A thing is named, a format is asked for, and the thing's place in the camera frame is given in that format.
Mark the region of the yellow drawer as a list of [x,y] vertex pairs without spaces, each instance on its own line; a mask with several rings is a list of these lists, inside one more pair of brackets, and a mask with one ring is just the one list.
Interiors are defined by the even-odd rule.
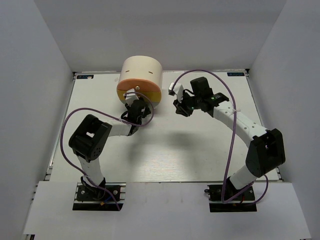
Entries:
[[[142,93],[144,96],[149,98],[153,103],[159,103],[162,99],[162,92],[147,92],[147,91],[138,91]],[[125,90],[117,90],[117,95],[120,101],[125,102],[124,94],[126,93]]]

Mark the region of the orange drawer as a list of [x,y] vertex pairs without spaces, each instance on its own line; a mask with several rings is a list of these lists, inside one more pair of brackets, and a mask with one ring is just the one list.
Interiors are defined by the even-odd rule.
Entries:
[[129,78],[120,81],[116,89],[119,91],[128,91],[130,89],[136,89],[136,87],[139,87],[138,90],[142,92],[158,93],[161,91],[160,87],[156,83],[146,79],[135,78]]

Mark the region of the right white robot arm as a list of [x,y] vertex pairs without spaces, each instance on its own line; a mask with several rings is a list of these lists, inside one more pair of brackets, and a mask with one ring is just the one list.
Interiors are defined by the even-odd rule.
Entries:
[[286,161],[283,135],[278,129],[266,129],[236,111],[227,96],[213,93],[205,77],[191,80],[190,84],[192,90],[184,89],[180,83],[170,84],[168,93],[176,96],[175,112],[189,117],[194,110],[202,110],[230,128],[248,148],[244,166],[226,180],[226,195],[236,200],[246,186]]

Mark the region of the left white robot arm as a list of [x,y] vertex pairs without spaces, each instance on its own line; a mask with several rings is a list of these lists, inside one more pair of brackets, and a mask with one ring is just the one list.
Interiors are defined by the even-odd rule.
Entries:
[[81,169],[85,172],[81,182],[89,186],[88,193],[99,200],[105,196],[106,180],[102,174],[99,156],[107,139],[115,136],[131,136],[142,124],[142,119],[151,114],[148,104],[136,99],[121,115],[121,121],[103,122],[88,114],[69,139],[68,145],[77,156]]

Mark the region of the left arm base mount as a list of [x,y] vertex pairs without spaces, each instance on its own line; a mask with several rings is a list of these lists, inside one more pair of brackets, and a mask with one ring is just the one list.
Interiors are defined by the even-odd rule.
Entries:
[[109,190],[116,202],[109,193],[98,189],[93,192],[78,183],[73,201],[73,211],[98,211],[114,212],[121,210],[125,202],[126,184],[125,183],[106,183],[105,188]]

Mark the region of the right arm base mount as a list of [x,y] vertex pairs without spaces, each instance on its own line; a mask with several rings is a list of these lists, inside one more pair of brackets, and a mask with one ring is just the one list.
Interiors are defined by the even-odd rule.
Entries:
[[256,196],[252,186],[228,203],[222,202],[222,188],[222,184],[211,184],[204,189],[211,213],[250,213],[257,211]]

